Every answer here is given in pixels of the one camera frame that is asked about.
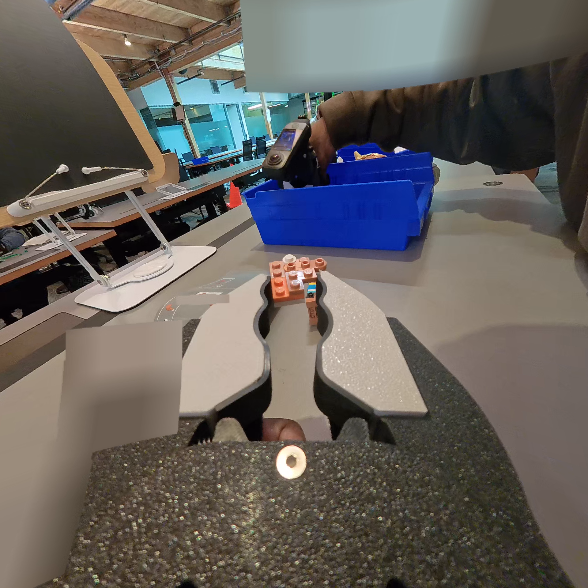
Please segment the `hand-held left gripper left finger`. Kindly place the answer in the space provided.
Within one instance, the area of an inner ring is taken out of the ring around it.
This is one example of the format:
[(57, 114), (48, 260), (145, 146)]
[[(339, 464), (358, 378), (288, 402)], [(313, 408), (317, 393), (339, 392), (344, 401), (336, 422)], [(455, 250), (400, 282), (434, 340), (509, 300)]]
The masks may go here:
[(268, 284), (257, 274), (229, 293), (185, 297), (209, 306), (182, 359), (181, 417), (261, 417), (269, 407)]

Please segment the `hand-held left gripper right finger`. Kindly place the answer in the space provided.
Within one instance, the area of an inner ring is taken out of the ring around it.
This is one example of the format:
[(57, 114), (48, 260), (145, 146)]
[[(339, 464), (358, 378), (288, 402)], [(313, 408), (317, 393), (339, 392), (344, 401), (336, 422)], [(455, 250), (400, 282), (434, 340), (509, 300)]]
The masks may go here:
[(384, 312), (328, 271), (317, 284), (320, 383), (375, 417), (423, 417), (428, 409)]

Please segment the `large blue plastic bin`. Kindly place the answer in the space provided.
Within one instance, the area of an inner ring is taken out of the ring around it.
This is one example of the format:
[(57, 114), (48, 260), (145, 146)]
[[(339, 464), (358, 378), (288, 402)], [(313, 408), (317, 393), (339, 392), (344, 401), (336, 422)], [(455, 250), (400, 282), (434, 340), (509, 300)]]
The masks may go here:
[(395, 180), (244, 192), (267, 245), (403, 251), (428, 214), (433, 182)]

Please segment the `orange brick plate assembly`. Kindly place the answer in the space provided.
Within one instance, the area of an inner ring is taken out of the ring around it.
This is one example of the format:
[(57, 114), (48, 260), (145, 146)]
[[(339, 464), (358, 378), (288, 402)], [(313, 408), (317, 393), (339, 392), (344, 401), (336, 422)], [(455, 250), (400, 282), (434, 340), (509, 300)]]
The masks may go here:
[(326, 268), (327, 261), (324, 258), (301, 257), (290, 264), (284, 264), (282, 259), (271, 261), (269, 273), (274, 303), (283, 305), (304, 299), (307, 284), (316, 282), (320, 271)]

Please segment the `person's right forearm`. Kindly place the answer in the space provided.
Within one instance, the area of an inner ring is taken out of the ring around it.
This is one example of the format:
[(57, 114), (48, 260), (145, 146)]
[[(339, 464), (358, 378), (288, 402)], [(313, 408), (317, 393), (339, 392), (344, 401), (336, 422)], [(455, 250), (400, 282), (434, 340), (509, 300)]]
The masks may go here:
[(376, 143), (457, 164), (510, 170), (555, 161), (547, 63), (383, 91), (344, 92), (320, 107), (335, 149)]

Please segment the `long wooden-edged desk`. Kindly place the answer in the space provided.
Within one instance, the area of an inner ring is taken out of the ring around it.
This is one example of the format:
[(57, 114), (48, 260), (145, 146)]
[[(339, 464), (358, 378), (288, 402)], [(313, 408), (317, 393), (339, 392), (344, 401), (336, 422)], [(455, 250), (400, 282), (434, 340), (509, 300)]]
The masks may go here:
[[(246, 161), (229, 168), (221, 169), (220, 171), (207, 173), (193, 180), (182, 182), (180, 185), (186, 187), (187, 192), (168, 200), (162, 200), (162, 195), (158, 192), (152, 192), (150, 194), (138, 196), (138, 201), (148, 213), (166, 209), (175, 203), (182, 202), (193, 196), (204, 194), (205, 192), (224, 185), (231, 180), (256, 172), (261, 169), (262, 163), (263, 159)], [(128, 199), (123, 202), (102, 207), (101, 210), (102, 212), (97, 216), (89, 219), (78, 218), (70, 220), (68, 223), (76, 230), (114, 228), (126, 222), (141, 218), (139, 212)]]

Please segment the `person's right hand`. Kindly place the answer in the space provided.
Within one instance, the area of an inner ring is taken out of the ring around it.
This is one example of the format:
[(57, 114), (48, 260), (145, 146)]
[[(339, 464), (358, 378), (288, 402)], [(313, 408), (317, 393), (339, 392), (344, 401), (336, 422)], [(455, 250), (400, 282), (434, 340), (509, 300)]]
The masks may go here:
[(316, 154), (320, 172), (325, 175), (327, 167), (336, 161), (336, 149), (334, 148), (323, 118), (318, 118), (311, 125), (312, 133), (309, 145)]

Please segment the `row of black office chairs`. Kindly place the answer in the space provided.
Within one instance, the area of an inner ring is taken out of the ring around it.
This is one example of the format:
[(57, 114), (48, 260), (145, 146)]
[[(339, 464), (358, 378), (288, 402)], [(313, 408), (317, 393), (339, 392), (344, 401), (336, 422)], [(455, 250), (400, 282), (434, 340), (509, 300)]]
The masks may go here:
[[(256, 138), (252, 138), (252, 139), (248, 139), (244, 142), (245, 147), (246, 147), (246, 151), (256, 151)], [(188, 158), (188, 154), (185, 154), (185, 156), (183, 157), (182, 161), (184, 164), (186, 165), (193, 165), (192, 164), (192, 159), (194, 158)], [(231, 159), (231, 158), (238, 158), (241, 157), (243, 155), (243, 149), (234, 149), (232, 151), (224, 151), (224, 152), (219, 152), (219, 153), (213, 153), (211, 155), (208, 155), (209, 157), (209, 162), (212, 163), (213, 161), (217, 161), (217, 160), (222, 160), (222, 159)]]

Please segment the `brick instruction booklet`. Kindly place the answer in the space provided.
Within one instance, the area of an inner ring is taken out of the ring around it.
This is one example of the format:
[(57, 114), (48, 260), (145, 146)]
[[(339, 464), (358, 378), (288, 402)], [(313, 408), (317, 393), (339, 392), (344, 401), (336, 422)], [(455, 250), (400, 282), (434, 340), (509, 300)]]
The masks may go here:
[(255, 271), (230, 272), (228, 275), (192, 288), (185, 293), (170, 299), (158, 312), (156, 321), (169, 322), (179, 320), (186, 323), (189, 320), (200, 319), (209, 306), (228, 303), (232, 292), (258, 275)]

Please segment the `white tablet stand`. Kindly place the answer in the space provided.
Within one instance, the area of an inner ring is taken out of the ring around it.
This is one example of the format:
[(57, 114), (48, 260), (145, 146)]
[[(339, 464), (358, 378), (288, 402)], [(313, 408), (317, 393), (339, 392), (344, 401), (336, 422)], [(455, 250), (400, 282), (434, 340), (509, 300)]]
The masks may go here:
[[(84, 175), (102, 171), (121, 171), (122, 174), (93, 183), (87, 182), (80, 187), (40, 192), (48, 181), (68, 171), (67, 165), (60, 165), (53, 174), (29, 194), (10, 203), (5, 209), (10, 224), (24, 223), (27, 219), (34, 222), (41, 219), (48, 226), (50, 235), (58, 239), (89, 273), (95, 285), (77, 295), (75, 298), (77, 304), (112, 313), (127, 311), (144, 302), (216, 252), (216, 248), (213, 246), (172, 246), (168, 242), (131, 191), (131, 188), (148, 179), (146, 170), (101, 166), (83, 167), (82, 173)], [(99, 274), (50, 218), (51, 215), (54, 215), (62, 221), (59, 216), (60, 211), (70, 208), (77, 202), (87, 203), (106, 197), (111, 192), (126, 194), (160, 242), (158, 250), (137, 260), (134, 265), (121, 269), (112, 277)]]
[[(68, 241), (74, 241), (79, 238), (82, 238), (86, 235), (85, 232), (78, 233), (67, 223), (66, 220), (59, 214), (55, 213), (54, 216), (57, 218), (62, 225), (65, 227), (65, 231), (61, 231), (61, 235), (67, 239)], [(53, 232), (49, 231), (45, 228), (44, 224), (41, 224), (40, 219), (35, 219), (33, 224), (42, 232), (43, 234), (43, 241), (40, 247), (37, 247), (37, 251), (49, 251), (51, 249), (56, 249), (57, 247), (61, 247), (63, 245), (62, 241), (58, 238), (58, 235)]]

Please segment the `person's brown jacket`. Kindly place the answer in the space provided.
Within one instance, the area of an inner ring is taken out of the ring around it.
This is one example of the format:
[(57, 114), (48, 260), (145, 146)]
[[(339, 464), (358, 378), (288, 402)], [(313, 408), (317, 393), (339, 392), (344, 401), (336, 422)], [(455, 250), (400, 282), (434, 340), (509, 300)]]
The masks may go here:
[(552, 61), (550, 82), (560, 200), (587, 250), (587, 53)]

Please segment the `black screen with wooden frame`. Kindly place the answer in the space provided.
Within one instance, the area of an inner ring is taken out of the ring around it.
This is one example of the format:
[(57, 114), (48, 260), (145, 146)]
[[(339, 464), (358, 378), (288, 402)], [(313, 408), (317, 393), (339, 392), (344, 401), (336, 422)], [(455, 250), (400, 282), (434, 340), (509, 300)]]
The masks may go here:
[(154, 187), (168, 169), (98, 53), (44, 1), (1, 1), (1, 227)]

